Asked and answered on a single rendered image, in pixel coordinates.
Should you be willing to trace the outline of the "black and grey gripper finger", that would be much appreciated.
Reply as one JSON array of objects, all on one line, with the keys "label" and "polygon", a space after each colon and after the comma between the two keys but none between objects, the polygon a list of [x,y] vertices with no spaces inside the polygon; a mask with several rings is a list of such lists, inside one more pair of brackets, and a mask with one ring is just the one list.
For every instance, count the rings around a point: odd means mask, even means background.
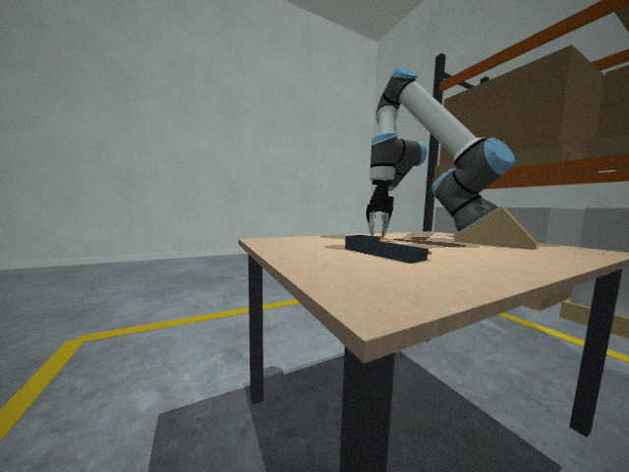
[{"label": "black and grey gripper finger", "polygon": [[371,209],[371,205],[368,205],[367,207],[367,211],[366,211],[366,216],[367,216],[367,221],[368,221],[368,225],[369,225],[369,229],[370,229],[370,233],[371,236],[373,236],[373,228],[374,228],[374,224],[375,224],[375,212],[373,212],[373,210]]},{"label": "black and grey gripper finger", "polygon": [[[384,214],[381,216],[381,219],[383,220],[383,224],[382,224],[382,237],[385,236],[388,225],[389,225],[389,219],[391,217],[392,211],[385,211]],[[387,221],[386,221],[386,216],[387,216]]]}]

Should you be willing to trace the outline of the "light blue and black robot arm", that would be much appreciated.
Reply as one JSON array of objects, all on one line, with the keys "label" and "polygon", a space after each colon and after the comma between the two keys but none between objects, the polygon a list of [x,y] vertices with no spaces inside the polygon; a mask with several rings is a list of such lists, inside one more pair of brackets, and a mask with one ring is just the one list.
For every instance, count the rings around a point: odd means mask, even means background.
[{"label": "light blue and black robot arm", "polygon": [[500,140],[476,138],[416,78],[414,71],[396,68],[380,98],[376,110],[379,134],[372,138],[370,180],[391,180],[388,191],[392,191],[413,166],[423,164],[427,157],[424,143],[397,139],[394,122],[402,104],[455,157],[457,169],[443,173],[431,191],[453,217],[459,232],[498,208],[479,192],[505,174],[515,157]]}]

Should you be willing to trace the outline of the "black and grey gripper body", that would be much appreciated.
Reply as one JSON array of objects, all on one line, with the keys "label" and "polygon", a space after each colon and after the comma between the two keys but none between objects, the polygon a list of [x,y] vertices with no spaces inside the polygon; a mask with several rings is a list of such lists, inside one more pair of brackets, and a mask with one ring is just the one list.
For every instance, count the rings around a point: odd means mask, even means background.
[{"label": "black and grey gripper body", "polygon": [[371,209],[373,208],[372,210],[374,210],[374,212],[393,211],[394,197],[388,196],[388,186],[391,184],[391,180],[372,180],[372,184],[376,185],[376,194],[375,197],[372,197],[370,200]]}]

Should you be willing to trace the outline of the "dark grey rack of bins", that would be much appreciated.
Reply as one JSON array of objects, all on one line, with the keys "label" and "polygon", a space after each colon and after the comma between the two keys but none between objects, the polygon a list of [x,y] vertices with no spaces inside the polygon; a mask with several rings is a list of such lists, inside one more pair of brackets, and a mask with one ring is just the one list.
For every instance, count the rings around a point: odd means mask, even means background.
[{"label": "dark grey rack of bins", "polygon": [[380,237],[368,235],[345,236],[345,249],[383,257],[404,263],[426,260],[426,248],[381,242]]}]

